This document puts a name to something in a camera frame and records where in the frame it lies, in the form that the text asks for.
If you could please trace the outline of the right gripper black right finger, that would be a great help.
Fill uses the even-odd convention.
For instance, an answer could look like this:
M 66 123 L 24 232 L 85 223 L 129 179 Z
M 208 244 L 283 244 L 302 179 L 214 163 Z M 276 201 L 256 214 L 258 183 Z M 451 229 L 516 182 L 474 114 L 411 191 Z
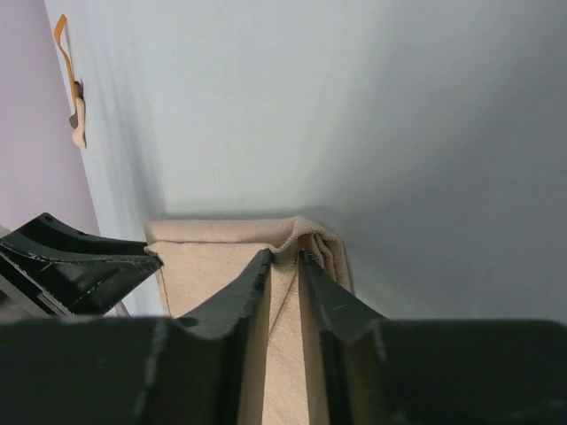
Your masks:
M 563 424 L 566 327 L 386 319 L 299 254 L 313 424 Z

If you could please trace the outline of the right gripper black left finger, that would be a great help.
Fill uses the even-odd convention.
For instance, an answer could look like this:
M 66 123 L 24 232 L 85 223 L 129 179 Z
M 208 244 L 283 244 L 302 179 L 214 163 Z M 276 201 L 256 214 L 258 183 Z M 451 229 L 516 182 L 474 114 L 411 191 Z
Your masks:
M 167 317 L 20 320 L 1 327 L 4 424 L 258 424 L 271 254 Z

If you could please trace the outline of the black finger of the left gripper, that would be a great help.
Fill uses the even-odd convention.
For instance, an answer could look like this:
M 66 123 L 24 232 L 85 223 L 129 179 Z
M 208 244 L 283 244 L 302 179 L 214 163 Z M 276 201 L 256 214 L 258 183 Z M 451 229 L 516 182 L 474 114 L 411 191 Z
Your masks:
M 45 212 L 1 234 L 1 315 L 104 315 L 161 266 L 144 242 L 86 234 Z

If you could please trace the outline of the beige cloth napkin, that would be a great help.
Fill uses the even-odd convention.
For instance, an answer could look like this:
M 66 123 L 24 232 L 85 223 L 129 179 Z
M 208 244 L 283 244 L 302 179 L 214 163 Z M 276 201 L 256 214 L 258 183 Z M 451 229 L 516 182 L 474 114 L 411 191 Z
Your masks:
M 280 220 L 163 220 L 146 226 L 162 304 L 173 317 L 194 309 L 236 279 L 256 253 L 270 250 L 271 301 L 262 421 L 307 424 L 307 389 L 299 310 L 299 251 L 311 251 L 343 288 L 350 275 L 343 242 L 301 216 Z

